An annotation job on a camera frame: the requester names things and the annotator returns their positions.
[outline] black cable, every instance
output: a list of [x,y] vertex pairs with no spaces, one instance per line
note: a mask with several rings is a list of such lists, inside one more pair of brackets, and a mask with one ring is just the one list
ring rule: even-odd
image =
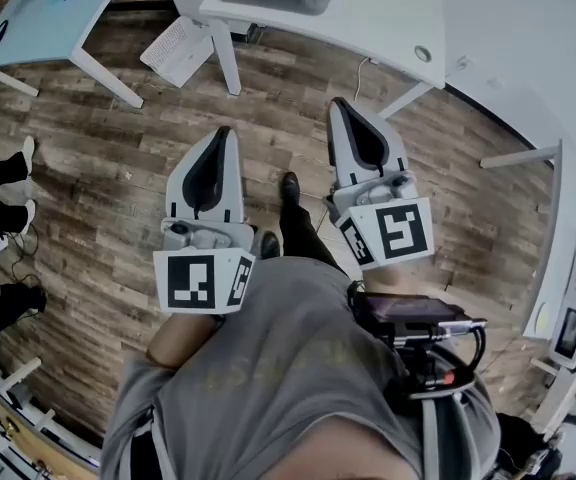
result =
[[[6,235],[15,243],[15,245],[17,246],[17,249],[19,250],[19,259],[11,265],[10,273],[12,275],[13,280],[16,283],[23,283],[26,279],[34,277],[35,280],[37,281],[37,286],[40,286],[43,290],[43,284],[42,284],[41,280],[39,279],[39,277],[37,277],[35,274],[32,274],[32,273],[27,274],[23,278],[19,279],[17,277],[17,274],[15,273],[15,267],[19,263],[21,263],[25,258],[32,258],[35,254],[37,254],[37,251],[39,250],[39,233],[37,233],[37,228],[35,227],[34,224],[31,223],[30,227],[35,232],[35,238],[37,239],[37,245],[35,245],[35,249],[32,252],[26,250],[26,241],[25,241],[23,235],[13,235],[11,233],[6,233]],[[21,239],[21,245],[19,245],[19,242],[17,242],[17,237],[19,237]]]
[[486,331],[484,331],[481,327],[478,327],[473,331],[475,335],[475,341],[477,343],[477,350],[475,352],[475,357],[473,361],[470,363],[470,368],[474,372],[479,366],[479,363],[484,357],[486,352]]

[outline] desk leg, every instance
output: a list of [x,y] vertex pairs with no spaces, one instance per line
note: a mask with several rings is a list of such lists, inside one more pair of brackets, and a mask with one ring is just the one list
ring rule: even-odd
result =
[[83,48],[75,50],[70,57],[70,61],[129,105],[132,105],[135,108],[141,108],[143,106],[144,100],[137,96],[135,92],[129,89],[115,75],[99,64],[99,62],[88,55]]
[[509,155],[491,156],[482,158],[479,165],[483,169],[491,169],[493,167],[506,167],[507,165],[519,165],[527,162],[545,162],[555,158],[558,150],[559,146],[552,146],[531,151],[521,151],[520,153],[510,153]]
[[2,73],[1,71],[0,71],[0,82],[34,98],[36,98],[37,94],[39,94],[39,91],[34,87],[30,87],[28,84],[20,82],[16,78],[13,78],[10,75],[7,75],[6,73]]
[[241,92],[241,81],[239,80],[239,68],[237,68],[237,59],[235,59],[235,48],[232,45],[230,29],[228,25],[220,19],[212,18],[210,24],[210,33],[215,43],[221,71],[226,79],[228,92],[238,96]]
[[41,359],[35,357],[24,364],[21,368],[17,371],[14,371],[10,374],[10,376],[6,377],[4,380],[0,382],[0,395],[3,395],[8,391],[11,387],[15,384],[20,383],[24,380],[28,375],[34,372],[37,368],[41,366]]
[[427,84],[426,82],[419,82],[412,89],[399,96],[399,98],[379,112],[379,116],[388,119],[395,112],[408,105],[408,103],[412,103],[420,96],[426,94],[430,89],[432,89],[432,85]]

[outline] gray t-shirt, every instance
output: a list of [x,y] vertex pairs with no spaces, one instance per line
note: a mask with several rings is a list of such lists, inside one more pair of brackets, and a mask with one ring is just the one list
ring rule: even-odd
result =
[[[122,453],[151,408],[178,479],[260,478],[311,425],[333,415],[379,432],[422,478],[421,418],[393,413],[382,394],[400,360],[355,323],[349,284],[315,260],[257,262],[241,311],[179,371],[131,360],[101,478],[119,478]],[[482,386],[464,401],[483,473],[497,453],[497,418]]]

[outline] electrical cable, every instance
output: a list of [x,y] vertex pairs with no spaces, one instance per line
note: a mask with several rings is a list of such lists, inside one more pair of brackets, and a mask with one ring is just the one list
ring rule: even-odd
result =
[[[20,279],[17,276],[17,273],[15,272],[15,267],[17,265],[19,265],[19,263],[21,263],[26,258],[32,258],[35,254],[37,254],[37,251],[39,250],[39,233],[37,232],[37,228],[32,223],[30,223],[30,228],[32,228],[32,230],[34,231],[35,238],[37,239],[37,244],[36,244],[34,250],[32,250],[32,251],[28,251],[26,249],[26,241],[25,241],[25,238],[23,235],[17,234],[17,233],[8,233],[8,232],[4,233],[4,235],[6,235],[9,238],[9,240],[14,242],[14,244],[17,246],[17,250],[19,252],[19,259],[17,259],[10,266],[10,277],[12,278],[12,280],[15,283],[24,283],[27,279],[34,278],[36,280],[36,284],[34,286],[39,286],[40,290],[42,292],[45,292],[43,283],[41,282],[41,280],[39,279],[39,277],[36,274],[30,273],[30,274],[27,274]],[[11,327],[12,327],[12,325],[18,324],[21,320],[24,320],[26,318],[36,318],[40,314],[41,314],[41,312],[38,311],[38,312],[30,314],[30,315],[22,316],[21,318],[18,318],[13,324],[11,324]]]
[[511,456],[506,450],[504,450],[503,448],[500,447],[500,448],[499,448],[499,451],[500,451],[500,452],[504,452],[506,455],[508,455],[508,458],[510,459],[510,462],[512,463],[512,467],[513,467],[513,468],[515,468],[517,471],[520,471],[520,470],[521,470],[521,468],[518,468],[518,467],[517,467],[517,465],[515,464],[515,461],[512,460],[512,456]]
[[473,356],[472,361],[470,361],[470,368],[474,371],[479,364],[478,358],[479,351],[481,350],[481,337],[477,331],[473,332],[473,335],[475,336],[475,355]]
[[364,63],[369,59],[370,57],[366,57],[359,63],[359,66],[357,66],[357,90],[355,91],[354,101],[357,101],[357,97],[359,96],[359,90],[361,89],[361,66],[363,66]]
[[484,353],[486,352],[486,332],[481,327],[479,327],[479,328],[475,329],[474,334],[475,334],[475,339],[478,338],[477,344],[479,345],[479,347],[477,349],[475,359],[470,365],[473,373],[477,369],[477,367],[479,366],[479,363],[483,359]]

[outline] wooden floor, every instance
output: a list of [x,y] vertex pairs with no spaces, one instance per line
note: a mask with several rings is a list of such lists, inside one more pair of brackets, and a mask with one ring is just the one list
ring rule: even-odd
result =
[[[161,243],[167,175],[188,148],[219,125],[236,128],[243,156],[248,215],[277,227],[276,182],[298,173],[304,205],[351,276],[356,267],[325,215],[321,197],[333,179],[325,113],[337,95],[352,98],[361,58],[292,34],[265,30],[237,47],[242,94],[229,96],[215,59],[176,89],[138,57],[172,22],[168,13],[106,14],[86,49],[145,100],[135,110],[71,65],[11,70],[40,89],[30,98],[0,85],[0,159],[38,142],[31,182],[0,197],[37,201],[39,249],[16,267],[36,273],[48,293],[41,318],[0,335],[8,369],[35,355],[30,379],[37,399],[67,424],[103,435],[126,351],[143,350],[158,325],[152,251]],[[411,81],[366,63],[359,100],[380,110]],[[545,164],[484,171],[487,155],[525,149],[458,98],[433,90],[390,120],[406,144],[422,195],[432,201],[437,253],[416,267],[430,281],[480,294],[497,311],[521,316],[545,230],[552,173]],[[26,240],[27,247],[36,238]],[[10,279],[14,247],[0,255]],[[492,325],[481,371],[499,410],[522,414],[543,396],[531,356],[544,345],[511,325]]]

